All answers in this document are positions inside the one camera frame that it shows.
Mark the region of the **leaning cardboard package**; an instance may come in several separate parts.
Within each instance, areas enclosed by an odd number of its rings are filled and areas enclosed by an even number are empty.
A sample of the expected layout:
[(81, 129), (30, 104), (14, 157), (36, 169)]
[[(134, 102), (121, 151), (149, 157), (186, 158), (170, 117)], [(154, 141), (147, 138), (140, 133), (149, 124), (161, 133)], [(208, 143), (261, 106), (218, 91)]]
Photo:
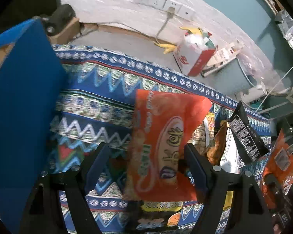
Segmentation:
[(201, 72), (203, 77), (207, 77), (222, 68), (224, 68), (228, 63), (237, 58), (243, 48), (243, 44), (239, 41), (227, 44), (225, 47), (218, 49), (217, 52), (210, 58), (206, 66)]

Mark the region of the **blue cardboard box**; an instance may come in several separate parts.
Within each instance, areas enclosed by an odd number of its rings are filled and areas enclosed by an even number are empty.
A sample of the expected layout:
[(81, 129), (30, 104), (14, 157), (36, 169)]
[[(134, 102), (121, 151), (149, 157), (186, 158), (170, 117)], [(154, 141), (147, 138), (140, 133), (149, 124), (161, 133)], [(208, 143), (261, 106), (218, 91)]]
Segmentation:
[(32, 187), (43, 170), (50, 123), (67, 74), (40, 19), (0, 35), (11, 50), (0, 62), (0, 217), (19, 231)]

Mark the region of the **banana peel on floor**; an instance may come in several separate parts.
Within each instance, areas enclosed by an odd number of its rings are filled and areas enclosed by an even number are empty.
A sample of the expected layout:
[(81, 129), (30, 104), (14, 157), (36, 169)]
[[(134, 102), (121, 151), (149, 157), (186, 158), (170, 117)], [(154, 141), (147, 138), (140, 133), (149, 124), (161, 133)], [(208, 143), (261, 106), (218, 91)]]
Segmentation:
[(177, 49), (177, 46), (174, 44), (157, 43), (157, 42), (154, 42), (154, 44), (157, 47), (160, 47), (163, 49), (163, 54), (168, 54), (168, 53), (174, 52)]

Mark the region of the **red white paper bag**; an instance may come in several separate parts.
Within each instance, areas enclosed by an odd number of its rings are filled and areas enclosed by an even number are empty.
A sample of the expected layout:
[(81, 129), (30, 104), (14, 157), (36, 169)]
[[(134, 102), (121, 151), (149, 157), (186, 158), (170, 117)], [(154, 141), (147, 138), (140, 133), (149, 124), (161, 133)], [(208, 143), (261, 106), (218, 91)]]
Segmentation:
[(212, 34), (200, 27), (180, 27), (185, 31), (173, 52), (181, 72), (188, 77), (199, 75), (218, 49)]

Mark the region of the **blue patterned cloth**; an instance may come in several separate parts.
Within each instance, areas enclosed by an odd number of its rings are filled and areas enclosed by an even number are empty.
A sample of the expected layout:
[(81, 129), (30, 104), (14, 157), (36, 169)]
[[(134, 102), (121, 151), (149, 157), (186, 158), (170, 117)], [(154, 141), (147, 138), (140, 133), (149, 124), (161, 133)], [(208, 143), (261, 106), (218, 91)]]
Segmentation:
[(50, 170), (80, 170), (85, 157), (106, 143), (111, 157), (97, 184), (88, 194), (61, 189), (59, 199), (69, 233), (81, 233), (80, 216), (94, 222), (98, 233), (190, 233), (202, 213), (197, 201), (184, 201), (179, 224), (172, 228), (139, 231), (133, 213), (139, 202), (123, 197), (127, 146), (131, 140), (134, 98), (138, 89), (207, 97), (211, 108), (207, 123), (199, 126), (191, 142), (202, 151), (237, 102), (179, 72), (121, 52), (90, 46), (54, 45), (53, 50), (68, 74), (68, 85), (56, 101), (51, 123)]

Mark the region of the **black snack bag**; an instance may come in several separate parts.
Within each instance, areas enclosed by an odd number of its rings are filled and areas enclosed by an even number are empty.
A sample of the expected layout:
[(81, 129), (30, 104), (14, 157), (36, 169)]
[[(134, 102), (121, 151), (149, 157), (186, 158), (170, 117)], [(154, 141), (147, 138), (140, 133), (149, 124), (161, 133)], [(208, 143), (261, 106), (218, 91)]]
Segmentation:
[(245, 165), (269, 153), (258, 133), (250, 126), (246, 110), (240, 101), (228, 120), (241, 161)]

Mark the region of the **orange octopus snack bag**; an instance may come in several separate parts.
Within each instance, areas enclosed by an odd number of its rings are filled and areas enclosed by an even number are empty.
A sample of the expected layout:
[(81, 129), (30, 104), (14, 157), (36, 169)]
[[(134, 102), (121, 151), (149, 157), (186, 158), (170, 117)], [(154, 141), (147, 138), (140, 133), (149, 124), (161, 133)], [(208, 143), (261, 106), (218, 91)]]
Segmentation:
[(282, 128), (265, 165), (260, 188), (268, 209), (277, 208), (277, 199), (293, 184), (293, 130)]

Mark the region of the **white wall socket strip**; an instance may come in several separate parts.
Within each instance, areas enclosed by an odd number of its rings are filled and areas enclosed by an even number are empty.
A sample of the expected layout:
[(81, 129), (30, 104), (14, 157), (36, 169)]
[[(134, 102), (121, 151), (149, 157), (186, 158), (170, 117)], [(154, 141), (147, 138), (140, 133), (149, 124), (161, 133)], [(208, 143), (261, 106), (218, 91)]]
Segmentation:
[(192, 7), (179, 3), (175, 0), (133, 0), (133, 2), (150, 6), (160, 11), (172, 11), (178, 17), (188, 21), (191, 21), (196, 13)]

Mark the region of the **red orange snack bag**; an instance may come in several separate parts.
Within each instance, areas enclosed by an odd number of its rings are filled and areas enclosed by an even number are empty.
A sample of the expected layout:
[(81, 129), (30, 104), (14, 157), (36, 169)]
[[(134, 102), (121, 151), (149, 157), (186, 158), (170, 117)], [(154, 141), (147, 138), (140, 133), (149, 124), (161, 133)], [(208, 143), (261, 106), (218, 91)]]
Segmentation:
[(184, 147), (212, 104), (206, 97), (138, 89), (132, 139), (127, 148), (124, 197), (134, 201), (196, 200), (194, 186), (178, 169)]

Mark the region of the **silver white snack bag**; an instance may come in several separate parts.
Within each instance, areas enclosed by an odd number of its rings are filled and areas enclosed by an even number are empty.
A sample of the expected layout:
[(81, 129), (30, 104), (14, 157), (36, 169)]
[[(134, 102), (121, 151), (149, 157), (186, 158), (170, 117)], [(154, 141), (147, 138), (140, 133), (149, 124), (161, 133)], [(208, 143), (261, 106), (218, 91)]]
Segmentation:
[(239, 169), (245, 163), (241, 159), (232, 130), (227, 127), (225, 149), (220, 161), (220, 167), (228, 173), (239, 174)]

